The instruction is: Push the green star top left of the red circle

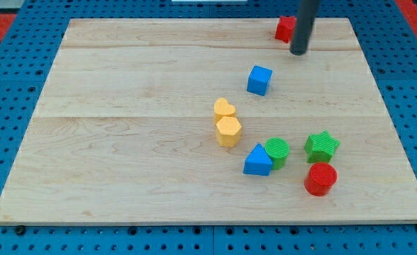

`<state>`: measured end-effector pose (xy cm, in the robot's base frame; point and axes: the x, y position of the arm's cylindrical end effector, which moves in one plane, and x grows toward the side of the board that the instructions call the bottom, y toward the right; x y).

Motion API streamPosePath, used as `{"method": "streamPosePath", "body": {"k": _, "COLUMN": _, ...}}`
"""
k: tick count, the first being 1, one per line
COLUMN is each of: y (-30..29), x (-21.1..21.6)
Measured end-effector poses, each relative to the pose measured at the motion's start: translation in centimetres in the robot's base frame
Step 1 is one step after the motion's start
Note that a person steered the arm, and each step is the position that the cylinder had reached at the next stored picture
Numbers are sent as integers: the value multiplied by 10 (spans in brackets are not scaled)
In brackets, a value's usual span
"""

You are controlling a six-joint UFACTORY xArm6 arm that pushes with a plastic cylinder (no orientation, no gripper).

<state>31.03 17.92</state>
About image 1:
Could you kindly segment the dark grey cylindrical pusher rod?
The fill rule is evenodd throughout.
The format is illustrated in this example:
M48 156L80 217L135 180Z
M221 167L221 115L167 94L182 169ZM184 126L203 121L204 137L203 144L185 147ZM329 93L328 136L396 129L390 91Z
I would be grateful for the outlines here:
M293 55L300 56L306 53L320 2L321 0L300 0L289 48Z

